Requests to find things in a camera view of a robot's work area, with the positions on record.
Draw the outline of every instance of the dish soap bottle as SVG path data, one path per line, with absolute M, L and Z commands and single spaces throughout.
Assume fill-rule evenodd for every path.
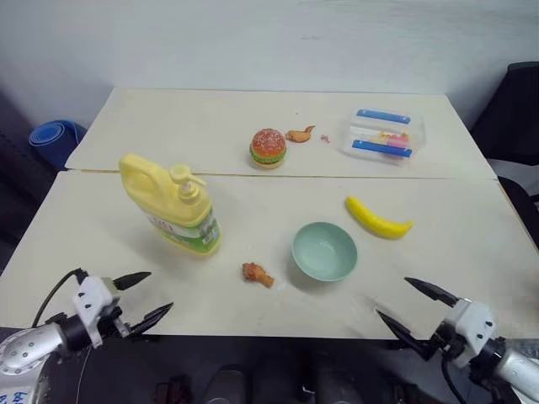
M 120 160 L 120 172 L 127 194 L 163 236 L 199 255 L 214 252 L 221 233 L 210 195 L 189 166 L 176 164 L 168 172 L 143 157 L 127 154 Z

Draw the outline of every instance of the cable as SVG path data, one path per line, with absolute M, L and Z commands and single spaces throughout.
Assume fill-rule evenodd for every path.
M 494 402 L 502 401 L 502 395 L 499 393 L 499 390 L 495 385 L 491 385 L 488 390 L 490 391 L 490 394 L 492 394 Z
M 43 303 L 41 303 L 40 309 L 37 311 L 37 314 L 35 315 L 34 322 L 32 322 L 32 328 L 37 327 L 37 323 L 40 322 L 41 315 L 43 314 L 43 311 L 49 304 L 49 301 L 51 301 L 52 296 L 54 296 L 54 294 L 61 288 L 61 286 L 65 284 L 66 281 L 73 275 L 77 277 L 77 281 L 79 284 L 83 282 L 83 279 L 88 276 L 87 272 L 82 271 L 80 268 L 74 269 L 73 271 L 69 271 L 67 274 L 65 274 L 64 277 L 58 281 L 56 286 L 52 288 L 51 292 L 47 295 L 45 300 L 43 300 Z
M 441 373 L 444 375 L 444 379 L 446 379 L 447 385 L 455 395 L 458 402 L 461 404 L 466 404 L 466 400 L 464 400 L 464 397 L 461 396 L 461 393 L 456 389 L 455 385 L 453 384 L 453 380 L 451 380 L 451 377 L 449 376 L 449 370 L 447 369 L 447 358 L 442 358 L 441 360 Z
M 81 392 L 81 384 L 83 382 L 84 370 L 86 369 L 86 363 L 88 362 L 88 358 L 90 357 L 90 352 L 92 352 L 92 347 L 88 347 L 88 352 L 86 353 L 86 358 L 84 359 L 83 368 L 81 369 L 81 375 L 78 376 L 77 400 L 75 401 L 75 404 L 78 404 L 78 398 L 80 397 Z

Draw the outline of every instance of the clear plastic box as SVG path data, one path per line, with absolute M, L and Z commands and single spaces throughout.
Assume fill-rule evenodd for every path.
M 423 118 L 382 109 L 358 109 L 343 150 L 352 157 L 390 163 L 411 159 L 425 144 Z

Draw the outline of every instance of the black chair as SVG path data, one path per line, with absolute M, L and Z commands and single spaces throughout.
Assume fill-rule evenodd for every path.
M 472 128 L 472 137 L 486 158 L 539 165 L 539 62 L 509 65 L 502 83 Z M 499 182 L 539 247 L 539 210 L 518 183 Z

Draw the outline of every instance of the light green bowl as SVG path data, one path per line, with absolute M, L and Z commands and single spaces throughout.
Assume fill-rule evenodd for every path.
M 357 248 L 352 237 L 340 227 L 317 222 L 306 225 L 296 234 L 292 256 L 311 278 L 334 282 L 354 270 Z

